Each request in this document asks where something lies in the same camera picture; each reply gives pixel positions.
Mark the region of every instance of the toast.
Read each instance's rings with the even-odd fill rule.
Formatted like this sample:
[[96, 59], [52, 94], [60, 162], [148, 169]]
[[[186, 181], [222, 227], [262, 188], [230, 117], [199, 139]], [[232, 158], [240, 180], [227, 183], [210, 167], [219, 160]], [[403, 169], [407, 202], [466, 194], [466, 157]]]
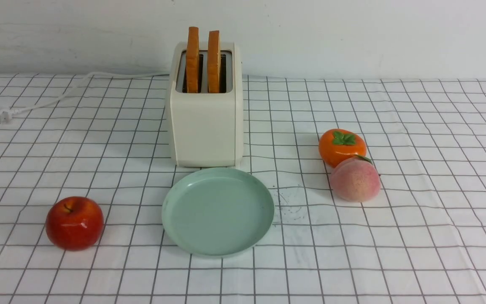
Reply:
[[220, 32], [210, 31], [208, 41], [208, 91], [220, 92]]
[[197, 27], [189, 27], [185, 72], [187, 74], [187, 93], [198, 93], [198, 76], [200, 74], [200, 40], [198, 37]]

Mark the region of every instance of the persimmon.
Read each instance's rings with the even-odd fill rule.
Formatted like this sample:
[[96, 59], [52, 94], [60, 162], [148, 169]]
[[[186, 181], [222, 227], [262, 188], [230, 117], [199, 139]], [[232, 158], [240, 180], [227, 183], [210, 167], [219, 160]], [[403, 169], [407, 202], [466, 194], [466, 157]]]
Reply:
[[359, 135], [344, 129], [331, 129], [322, 134], [318, 150], [320, 157], [332, 168], [348, 158], [367, 155], [365, 141]]

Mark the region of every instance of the white cable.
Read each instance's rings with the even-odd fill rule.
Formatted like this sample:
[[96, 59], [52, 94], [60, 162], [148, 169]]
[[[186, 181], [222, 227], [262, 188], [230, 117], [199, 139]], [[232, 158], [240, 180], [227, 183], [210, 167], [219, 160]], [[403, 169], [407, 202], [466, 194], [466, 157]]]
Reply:
[[43, 108], [45, 106], [50, 106], [56, 102], [60, 102], [62, 99], [66, 98], [70, 94], [72, 94], [79, 86], [85, 84], [86, 80], [94, 76], [106, 76], [112, 77], [117, 79], [133, 79], [133, 78], [143, 78], [143, 77], [153, 77], [153, 76], [160, 76], [160, 75], [168, 75], [167, 73], [149, 73], [149, 74], [142, 74], [142, 75], [123, 75], [123, 74], [113, 74], [113, 73], [105, 73], [105, 72], [91, 72], [85, 75], [78, 83], [73, 85], [70, 90], [63, 93], [58, 98], [51, 100], [47, 103], [43, 104], [36, 104], [34, 106], [26, 106], [24, 108], [18, 109], [10, 109], [10, 108], [0, 108], [0, 123], [8, 123], [13, 115], [20, 114], [22, 112], [31, 111], [38, 108]]

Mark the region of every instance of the pink peach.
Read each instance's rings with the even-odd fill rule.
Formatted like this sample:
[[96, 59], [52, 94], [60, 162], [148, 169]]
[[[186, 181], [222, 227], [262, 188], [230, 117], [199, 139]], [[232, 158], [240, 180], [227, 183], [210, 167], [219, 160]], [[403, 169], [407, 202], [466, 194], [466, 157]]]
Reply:
[[341, 162], [329, 176], [334, 193], [349, 202], [365, 202], [380, 192], [380, 176], [365, 160], [349, 158]]

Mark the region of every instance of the green plate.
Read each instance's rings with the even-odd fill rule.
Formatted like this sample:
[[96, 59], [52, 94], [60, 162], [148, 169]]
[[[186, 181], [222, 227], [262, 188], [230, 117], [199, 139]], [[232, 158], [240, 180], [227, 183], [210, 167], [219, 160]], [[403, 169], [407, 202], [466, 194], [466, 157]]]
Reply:
[[162, 204], [162, 225], [183, 250], [225, 257], [253, 247], [273, 223], [274, 202], [256, 177], [231, 168], [187, 175]]

